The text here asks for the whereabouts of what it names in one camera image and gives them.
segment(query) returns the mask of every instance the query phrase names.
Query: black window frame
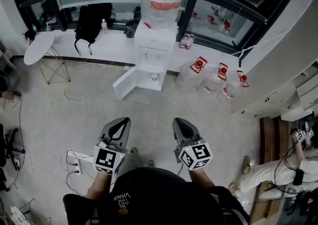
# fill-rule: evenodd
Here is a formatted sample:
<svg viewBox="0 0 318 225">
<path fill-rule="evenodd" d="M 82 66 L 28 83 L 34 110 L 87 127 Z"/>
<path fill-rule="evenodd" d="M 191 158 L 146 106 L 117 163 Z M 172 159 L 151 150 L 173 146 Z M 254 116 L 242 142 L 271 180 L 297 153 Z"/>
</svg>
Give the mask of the black window frame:
<svg viewBox="0 0 318 225">
<path fill-rule="evenodd" d="M 240 52 L 242 49 L 251 47 L 259 42 L 259 40 L 265 35 L 268 29 L 273 25 L 279 15 L 283 12 L 290 0 L 280 0 L 276 8 L 273 10 L 269 17 L 263 16 L 260 12 L 257 12 L 252 6 L 248 3 L 244 3 L 243 0 L 204 0 L 210 3 L 217 4 L 221 7 L 227 8 L 234 13 L 239 13 L 241 16 L 252 21 L 254 24 L 242 38 L 238 44 L 233 44 L 233 46 L 222 43 L 220 41 L 214 40 L 212 38 L 205 37 L 196 37 L 194 43 L 210 47 L 227 54 L 234 54 Z M 192 16 L 192 12 L 196 5 L 197 0 L 187 0 L 185 10 L 181 14 L 180 21 L 178 23 L 179 33 L 177 36 L 177 41 L 181 41 L 185 33 L 190 34 L 191 32 L 187 31 L 189 21 Z M 251 50 L 247 50 L 239 59 L 239 66 L 241 65 L 242 60 Z"/>
<path fill-rule="evenodd" d="M 30 6 L 40 1 L 43 1 L 43 0 L 25 0 L 23 2 L 15 0 L 15 3 L 20 12 L 20 15 L 28 29 L 32 29 L 32 24 L 34 23 L 34 21 L 36 21 L 35 19 L 32 19 L 33 13 Z M 233 46 L 226 43 L 222 43 L 217 40 L 213 40 L 212 38 L 208 38 L 208 37 L 206 38 L 196 37 L 194 40 L 194 43 L 196 44 L 210 47 L 210 48 L 225 52 L 227 54 L 234 54 L 236 52 L 241 51 L 242 49 L 246 49 L 248 47 L 251 47 L 257 44 L 259 40 L 268 31 L 268 29 L 276 21 L 276 19 L 285 9 L 285 7 L 287 6 L 290 0 L 280 0 L 276 8 L 273 10 L 273 12 L 271 13 L 269 17 L 263 16 L 260 12 L 257 12 L 257 10 L 255 10 L 252 6 L 242 2 L 242 0 L 204 0 L 204 1 L 214 3 L 224 8 L 227 8 L 233 11 L 234 13 L 239 13 L 241 16 L 253 22 L 252 27 L 247 31 L 247 33 L 242 38 L 242 40 L 238 44 L 233 44 Z M 67 29 L 76 29 L 77 21 L 73 21 L 71 17 L 71 11 L 69 8 L 59 10 L 57 0 L 48 0 L 48 2 L 56 18 L 56 23 L 50 24 L 52 30 L 66 31 Z M 178 22 L 179 32 L 176 39 L 177 41 L 181 41 L 185 33 L 190 33 L 190 32 L 187 32 L 186 29 L 191 19 L 192 12 L 194 10 L 196 2 L 197 0 L 187 0 L 185 8 L 181 12 L 179 22 Z M 125 22 L 116 21 L 113 24 L 113 26 L 110 27 L 109 29 L 123 31 L 125 29 Z M 45 31 L 46 26 L 41 26 L 37 28 L 37 30 Z M 245 51 L 244 54 L 240 57 L 239 66 L 241 65 L 242 60 L 246 57 L 246 55 L 250 51 L 251 50 Z"/>
</svg>

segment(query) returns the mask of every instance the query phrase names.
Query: black backpack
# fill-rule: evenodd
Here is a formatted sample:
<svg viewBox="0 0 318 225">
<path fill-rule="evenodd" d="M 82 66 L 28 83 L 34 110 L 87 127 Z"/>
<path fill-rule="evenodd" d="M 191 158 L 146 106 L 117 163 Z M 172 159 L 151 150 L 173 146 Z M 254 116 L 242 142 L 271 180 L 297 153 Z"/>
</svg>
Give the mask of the black backpack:
<svg viewBox="0 0 318 225">
<path fill-rule="evenodd" d="M 80 52 L 76 47 L 78 40 L 83 39 L 89 42 L 88 50 L 92 55 L 89 47 L 95 42 L 101 30 L 102 19 L 105 19 L 107 26 L 112 26 L 113 20 L 110 19 L 112 7 L 111 3 L 98 3 L 80 8 L 77 29 L 74 31 L 76 38 L 74 46 L 79 55 Z"/>
</svg>

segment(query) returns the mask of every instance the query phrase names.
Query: person's foot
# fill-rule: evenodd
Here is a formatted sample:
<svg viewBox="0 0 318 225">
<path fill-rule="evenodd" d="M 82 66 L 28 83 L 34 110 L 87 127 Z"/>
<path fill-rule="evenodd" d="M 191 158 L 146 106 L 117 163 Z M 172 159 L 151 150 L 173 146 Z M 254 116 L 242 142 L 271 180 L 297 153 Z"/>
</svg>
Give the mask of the person's foot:
<svg viewBox="0 0 318 225">
<path fill-rule="evenodd" d="M 243 165 L 242 165 L 242 169 L 241 169 L 241 174 L 248 174 L 251 170 L 251 167 L 250 167 L 250 158 L 249 156 L 245 156 L 244 157 L 244 160 L 243 160 Z"/>
<path fill-rule="evenodd" d="M 128 153 L 131 153 L 133 155 L 138 155 L 138 150 L 137 150 L 137 148 L 130 148 Z"/>
<path fill-rule="evenodd" d="M 155 162 L 151 159 L 146 163 L 146 167 L 156 167 Z"/>
<path fill-rule="evenodd" d="M 239 198 L 239 197 L 236 195 L 236 192 L 239 190 L 239 188 L 235 186 L 235 183 L 230 183 L 228 189 L 229 189 L 229 191 L 231 192 L 232 196 L 236 197 L 237 199 Z"/>
</svg>

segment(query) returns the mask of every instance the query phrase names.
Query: black t-shirt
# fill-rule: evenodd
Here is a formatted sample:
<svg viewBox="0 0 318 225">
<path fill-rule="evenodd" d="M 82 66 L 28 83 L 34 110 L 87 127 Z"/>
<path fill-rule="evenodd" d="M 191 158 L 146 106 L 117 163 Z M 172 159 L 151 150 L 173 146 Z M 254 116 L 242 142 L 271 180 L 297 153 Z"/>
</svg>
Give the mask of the black t-shirt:
<svg viewBox="0 0 318 225">
<path fill-rule="evenodd" d="M 220 204 L 211 194 L 218 195 Z M 205 190 L 160 168 L 145 167 L 125 173 L 116 180 L 112 192 L 100 201 L 68 194 L 63 202 L 70 225 L 86 224 L 95 209 L 94 224 L 97 220 L 99 224 L 125 221 L 240 224 L 237 216 L 224 216 L 221 208 L 238 210 L 249 221 L 248 214 L 226 188 L 216 186 Z"/>
</svg>

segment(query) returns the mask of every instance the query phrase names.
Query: gray concrete floor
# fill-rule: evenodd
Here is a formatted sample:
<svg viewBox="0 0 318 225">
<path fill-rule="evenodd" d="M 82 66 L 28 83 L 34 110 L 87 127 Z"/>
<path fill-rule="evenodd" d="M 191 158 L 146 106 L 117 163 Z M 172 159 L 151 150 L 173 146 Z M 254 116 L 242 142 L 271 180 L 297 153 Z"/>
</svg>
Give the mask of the gray concrete floor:
<svg viewBox="0 0 318 225">
<path fill-rule="evenodd" d="M 75 99 L 85 96 L 83 104 L 58 97 L 47 112 L 48 106 L 58 95 L 63 95 L 66 83 L 47 85 L 36 65 L 26 66 L 23 59 L 16 59 L 20 80 L 16 89 L 23 94 L 21 128 L 27 154 L 25 164 L 8 193 L 1 193 L 6 207 L 31 204 L 32 214 L 43 220 L 52 217 L 52 224 L 67 224 L 62 198 L 72 193 L 65 184 L 67 172 L 65 153 L 68 149 L 92 155 L 93 147 L 103 126 L 120 117 L 132 120 L 128 147 L 136 147 L 141 158 L 152 158 L 157 167 L 177 173 L 180 164 L 175 161 L 173 150 L 176 142 L 172 133 L 172 120 L 184 118 L 197 126 L 201 136 L 210 144 L 213 159 L 205 168 L 216 185 L 228 187 L 240 171 L 244 155 L 258 162 L 259 123 L 241 115 L 231 115 L 231 104 L 226 100 L 210 97 L 205 93 L 181 93 L 174 88 L 175 76 L 167 75 L 161 92 L 134 89 L 124 100 L 119 101 L 112 84 L 125 71 L 98 65 L 79 68 L 66 89 L 66 95 Z M 72 75 L 81 62 L 67 61 Z M 19 104 L 12 108 L 5 104 L 0 113 L 0 122 L 7 131 L 18 127 Z M 16 145 L 20 136 L 16 136 Z M 33 168 L 30 167 L 32 156 Z M 84 166 L 95 177 L 92 166 Z M 4 168 L 7 185 L 17 176 L 10 162 Z M 190 180 L 184 169 L 181 174 Z M 72 187 L 86 194 L 93 182 L 84 171 L 83 175 L 70 176 Z M 239 200 L 252 203 L 254 190 Z M 251 205 L 244 208 L 249 212 Z"/>
</svg>

